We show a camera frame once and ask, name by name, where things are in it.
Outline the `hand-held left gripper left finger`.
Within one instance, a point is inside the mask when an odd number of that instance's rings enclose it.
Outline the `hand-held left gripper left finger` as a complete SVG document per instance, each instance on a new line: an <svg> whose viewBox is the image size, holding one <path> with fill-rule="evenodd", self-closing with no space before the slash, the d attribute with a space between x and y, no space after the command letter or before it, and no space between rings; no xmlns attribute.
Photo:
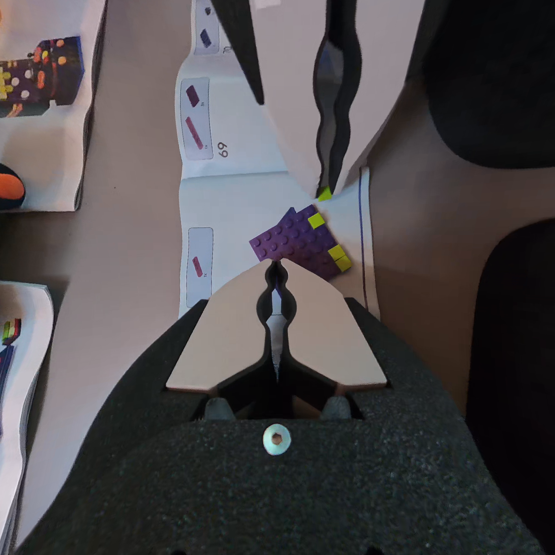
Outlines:
<svg viewBox="0 0 555 555"><path fill-rule="evenodd" d="M261 261L213 293L166 382L168 389L212 392L271 358L267 321L273 313L274 269L274 261Z"/></svg>

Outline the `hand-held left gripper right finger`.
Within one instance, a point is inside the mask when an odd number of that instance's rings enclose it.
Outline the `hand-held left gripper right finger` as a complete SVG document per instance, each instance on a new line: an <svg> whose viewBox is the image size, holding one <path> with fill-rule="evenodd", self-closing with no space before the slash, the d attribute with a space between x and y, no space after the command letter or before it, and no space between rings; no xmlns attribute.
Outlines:
<svg viewBox="0 0 555 555"><path fill-rule="evenodd" d="M383 388L387 378L345 297L287 259L277 263L286 318L280 378L293 394Z"/></svg>

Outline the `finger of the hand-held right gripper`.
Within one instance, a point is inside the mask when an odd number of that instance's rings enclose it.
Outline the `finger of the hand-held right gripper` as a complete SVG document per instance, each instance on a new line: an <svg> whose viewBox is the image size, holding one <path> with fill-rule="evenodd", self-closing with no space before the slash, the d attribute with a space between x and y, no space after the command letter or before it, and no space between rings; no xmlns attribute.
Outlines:
<svg viewBox="0 0 555 555"><path fill-rule="evenodd" d="M213 1L219 22L268 122L288 172L309 197L323 179L317 64L330 1Z"/></svg>
<svg viewBox="0 0 555 555"><path fill-rule="evenodd" d="M343 80L334 104L330 188L355 179L404 87L424 1L346 1L342 8Z"/></svg>

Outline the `purple studded brick plate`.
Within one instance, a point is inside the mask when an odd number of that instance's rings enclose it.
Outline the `purple studded brick plate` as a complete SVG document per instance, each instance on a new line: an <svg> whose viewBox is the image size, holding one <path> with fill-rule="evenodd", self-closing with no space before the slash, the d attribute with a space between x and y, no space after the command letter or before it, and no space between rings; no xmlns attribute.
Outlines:
<svg viewBox="0 0 555 555"><path fill-rule="evenodd" d="M296 212L290 208L281 220L249 241L259 261L287 259L324 281L342 274L328 250L339 245L328 226L314 230L308 218L318 212L309 205Z"/></svg>

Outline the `open building instruction booklet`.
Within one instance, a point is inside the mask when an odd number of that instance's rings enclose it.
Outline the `open building instruction booklet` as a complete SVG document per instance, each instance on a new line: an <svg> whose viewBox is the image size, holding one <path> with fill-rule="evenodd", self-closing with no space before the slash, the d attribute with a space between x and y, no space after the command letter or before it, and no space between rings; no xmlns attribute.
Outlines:
<svg viewBox="0 0 555 555"><path fill-rule="evenodd" d="M179 69L175 119L182 180L179 316L258 263L249 241L289 209L314 205L352 267L331 280L380 318L372 251L370 170L330 200L286 171L211 1L191 3L191 49Z"/></svg>

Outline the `dark blue toy, orange knobs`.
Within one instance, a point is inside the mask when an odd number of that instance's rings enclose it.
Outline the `dark blue toy, orange knobs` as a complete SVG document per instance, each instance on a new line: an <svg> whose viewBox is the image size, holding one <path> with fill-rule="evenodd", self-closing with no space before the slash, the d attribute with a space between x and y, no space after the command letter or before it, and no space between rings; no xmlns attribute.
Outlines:
<svg viewBox="0 0 555 555"><path fill-rule="evenodd" d="M1 163L1 212L19 209L25 199L25 187L20 177Z"/></svg>

